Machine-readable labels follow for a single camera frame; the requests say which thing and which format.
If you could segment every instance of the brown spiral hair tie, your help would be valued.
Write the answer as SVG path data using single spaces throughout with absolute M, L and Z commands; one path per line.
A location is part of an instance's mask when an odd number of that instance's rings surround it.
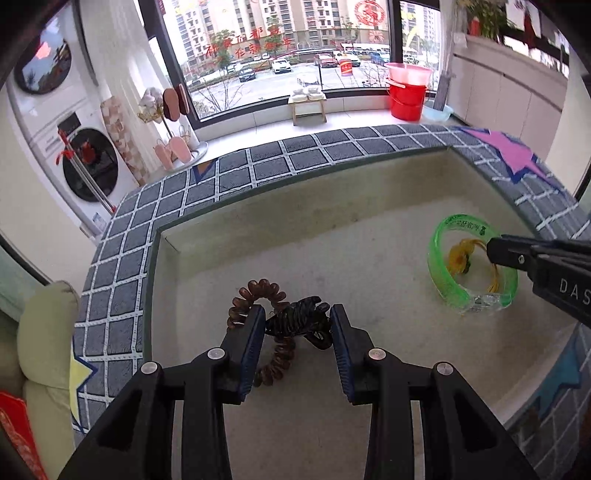
M 240 288 L 238 290 L 240 297 L 232 299 L 233 307 L 228 311 L 228 328 L 233 329 L 244 325 L 244 321 L 251 307 L 258 299 L 267 299 L 271 302 L 275 314 L 284 310 L 290 303 L 285 301 L 287 294 L 280 291 L 277 283 L 269 283 L 266 278 L 251 280 L 248 282 L 248 288 Z M 283 378 L 283 370 L 289 370 L 291 361 L 296 352 L 296 343 L 290 337 L 274 337 L 275 351 L 271 361 L 263 367 L 257 367 L 253 385 L 260 387 L 261 384 L 273 385 L 273 380 L 281 380 Z

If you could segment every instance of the beige sofa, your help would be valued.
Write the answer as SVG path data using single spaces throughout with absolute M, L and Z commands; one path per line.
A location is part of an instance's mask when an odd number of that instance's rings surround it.
M 50 480 L 57 479 L 74 451 L 69 371 L 78 302 L 72 287 L 59 281 L 29 299 L 17 332 L 0 327 L 0 390 L 26 401 L 37 452 Z M 14 452 L 7 449 L 9 444 L 0 441 L 0 462 L 14 461 Z

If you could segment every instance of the white cabinet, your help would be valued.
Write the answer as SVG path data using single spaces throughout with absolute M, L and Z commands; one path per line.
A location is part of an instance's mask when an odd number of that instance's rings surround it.
M 474 65 L 466 122 L 478 128 L 493 128 L 501 91 L 501 74 Z
M 525 124 L 530 100 L 531 92 L 529 90 L 506 77 L 502 77 L 495 123 L 491 127 L 519 138 Z
M 465 121 L 474 77 L 474 64 L 459 57 L 453 57 L 452 72 L 454 76 L 449 84 L 447 104 L 453 108 L 457 117 Z
M 537 95 L 532 95 L 519 138 L 536 155 L 545 160 L 554 141 L 559 122 L 560 112 Z

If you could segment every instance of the metal screw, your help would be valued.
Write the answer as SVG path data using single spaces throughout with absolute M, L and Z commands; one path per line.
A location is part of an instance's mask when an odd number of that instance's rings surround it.
M 451 375 L 453 373 L 453 367 L 450 364 L 443 362 L 437 366 L 437 371 L 442 375 Z
M 209 352 L 207 352 L 207 356 L 212 360 L 220 360 L 223 356 L 226 355 L 221 348 L 212 348 Z
M 372 348 L 368 355 L 372 360 L 383 360 L 386 358 L 386 352 L 384 352 L 381 348 Z
M 142 365 L 142 373 L 146 375 L 153 374 L 158 369 L 158 364 L 156 362 L 146 362 Z

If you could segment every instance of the washer door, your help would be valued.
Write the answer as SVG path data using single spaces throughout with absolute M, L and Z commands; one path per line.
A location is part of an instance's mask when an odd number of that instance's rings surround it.
M 86 170 L 108 197 L 115 189 L 119 175 L 117 154 L 111 141 L 106 135 L 94 128 L 83 128 L 78 130 L 70 142 Z M 63 159 L 62 163 L 64 176 L 71 190 L 82 200 L 98 202 L 74 169 L 72 162 Z
M 24 92 L 45 95 L 62 84 L 71 66 L 72 52 L 54 17 L 18 60 L 14 78 Z

